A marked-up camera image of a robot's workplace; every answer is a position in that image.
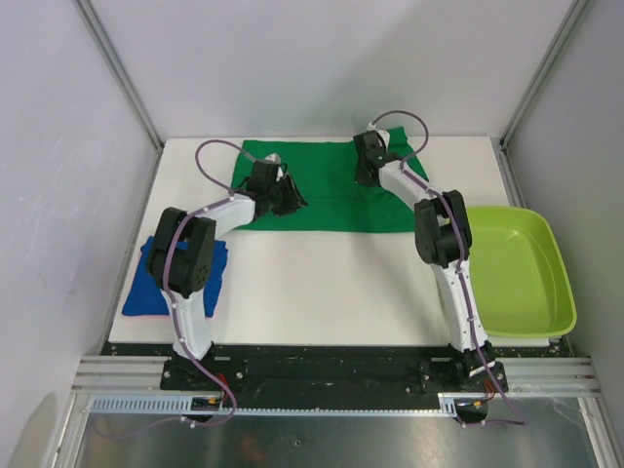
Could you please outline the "green t shirt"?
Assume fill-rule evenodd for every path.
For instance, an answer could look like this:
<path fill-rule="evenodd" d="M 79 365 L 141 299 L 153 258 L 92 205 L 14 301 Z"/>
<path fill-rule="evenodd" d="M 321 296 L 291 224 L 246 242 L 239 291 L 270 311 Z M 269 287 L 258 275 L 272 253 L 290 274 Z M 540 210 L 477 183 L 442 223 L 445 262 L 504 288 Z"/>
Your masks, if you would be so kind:
<path fill-rule="evenodd" d="M 248 231 L 330 231 L 407 233 L 413 213 L 380 187 L 355 181 L 357 152 L 353 141 L 308 142 L 247 139 L 254 157 L 279 155 L 308 205 L 294 214 L 269 213 L 243 228 Z"/>

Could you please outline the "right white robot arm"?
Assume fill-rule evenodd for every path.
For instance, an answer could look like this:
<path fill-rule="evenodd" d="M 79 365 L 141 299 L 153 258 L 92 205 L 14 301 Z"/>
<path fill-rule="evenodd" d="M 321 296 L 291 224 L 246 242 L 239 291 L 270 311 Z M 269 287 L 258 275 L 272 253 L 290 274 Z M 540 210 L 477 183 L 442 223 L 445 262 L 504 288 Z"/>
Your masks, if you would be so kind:
<path fill-rule="evenodd" d="M 472 391 L 484 382 L 485 387 L 504 393 L 504 371 L 495 368 L 471 284 L 472 233 L 461 193 L 441 191 L 413 171 L 407 157 L 389 151 L 386 132 L 371 129 L 353 141 L 355 181 L 386 190 L 413 212 L 416 250 L 435 275 L 448 319 L 449 345 L 455 350 L 449 367 L 451 383 L 461 391 Z"/>

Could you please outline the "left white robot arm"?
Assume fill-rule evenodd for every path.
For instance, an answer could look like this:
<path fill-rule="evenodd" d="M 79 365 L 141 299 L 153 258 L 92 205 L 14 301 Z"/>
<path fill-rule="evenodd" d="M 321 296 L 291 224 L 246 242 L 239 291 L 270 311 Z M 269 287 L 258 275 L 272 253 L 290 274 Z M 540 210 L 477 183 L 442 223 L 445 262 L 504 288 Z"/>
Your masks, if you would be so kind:
<path fill-rule="evenodd" d="M 204 359 L 213 345 L 205 316 L 218 237 L 267 214 L 291 215 L 307 206 L 287 164 L 273 153 L 253 162 L 251 175 L 225 199 L 193 213 L 165 209 L 159 219 L 146 268 L 173 316 L 175 351 L 187 358 L 181 377 L 192 388 L 209 387 L 215 365 Z"/>

